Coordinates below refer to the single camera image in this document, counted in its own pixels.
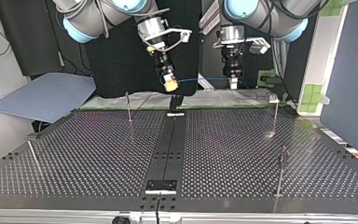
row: green sticker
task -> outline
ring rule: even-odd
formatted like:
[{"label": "green sticker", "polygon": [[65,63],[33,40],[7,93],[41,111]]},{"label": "green sticker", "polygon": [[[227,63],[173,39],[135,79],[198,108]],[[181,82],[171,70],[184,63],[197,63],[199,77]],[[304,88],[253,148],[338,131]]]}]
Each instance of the green sticker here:
[{"label": "green sticker", "polygon": [[345,6],[344,0],[330,0],[321,12],[323,17],[341,15],[342,8]]}]

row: perforated breadboard table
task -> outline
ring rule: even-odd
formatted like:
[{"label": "perforated breadboard table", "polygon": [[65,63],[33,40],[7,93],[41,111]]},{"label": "perforated breadboard table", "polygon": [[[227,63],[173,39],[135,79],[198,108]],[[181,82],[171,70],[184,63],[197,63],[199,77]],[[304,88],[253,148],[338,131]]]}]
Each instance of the perforated breadboard table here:
[{"label": "perforated breadboard table", "polygon": [[165,176],[181,179],[175,211],[358,214],[358,160],[291,109],[280,109],[270,137],[273,119],[272,109],[193,110],[178,119],[171,149],[184,160]]},{"label": "perforated breadboard table", "polygon": [[[78,111],[0,160],[0,209],[358,215],[358,160],[293,110]],[[277,195],[282,149],[288,161]],[[175,180],[174,195],[146,195]]]}]

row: blue cable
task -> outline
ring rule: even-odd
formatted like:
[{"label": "blue cable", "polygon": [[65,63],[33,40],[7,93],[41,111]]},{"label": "blue cable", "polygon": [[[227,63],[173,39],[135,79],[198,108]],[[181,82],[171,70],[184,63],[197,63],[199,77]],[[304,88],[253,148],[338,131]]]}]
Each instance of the blue cable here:
[{"label": "blue cable", "polygon": [[189,82],[189,81],[199,81],[199,80],[229,80],[227,77],[206,77],[206,78],[189,78],[178,80],[178,83]]}]

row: black backdrop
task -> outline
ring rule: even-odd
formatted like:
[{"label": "black backdrop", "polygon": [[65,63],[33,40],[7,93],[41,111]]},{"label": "black backdrop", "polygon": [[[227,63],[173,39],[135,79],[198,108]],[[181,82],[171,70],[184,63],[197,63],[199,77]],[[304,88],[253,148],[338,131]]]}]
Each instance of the black backdrop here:
[{"label": "black backdrop", "polygon": [[[159,8],[170,8],[163,14],[171,27],[181,26],[193,34],[189,43],[170,51],[178,79],[196,78],[199,72],[200,0],[157,0]],[[89,64],[97,85],[97,94],[103,98],[125,95],[125,92],[158,91],[167,93],[159,83],[151,56],[138,36],[134,19],[123,22],[86,45]],[[190,96],[197,90],[197,81],[184,82],[175,94]]]}]

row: black bracket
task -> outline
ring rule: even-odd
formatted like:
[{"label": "black bracket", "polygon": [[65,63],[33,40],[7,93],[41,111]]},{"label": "black bracket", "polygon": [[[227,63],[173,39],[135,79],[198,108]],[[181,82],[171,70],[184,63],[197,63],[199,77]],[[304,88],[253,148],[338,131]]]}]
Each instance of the black bracket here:
[{"label": "black bracket", "polygon": [[149,180],[147,181],[146,194],[170,195],[176,194],[176,180]]}]

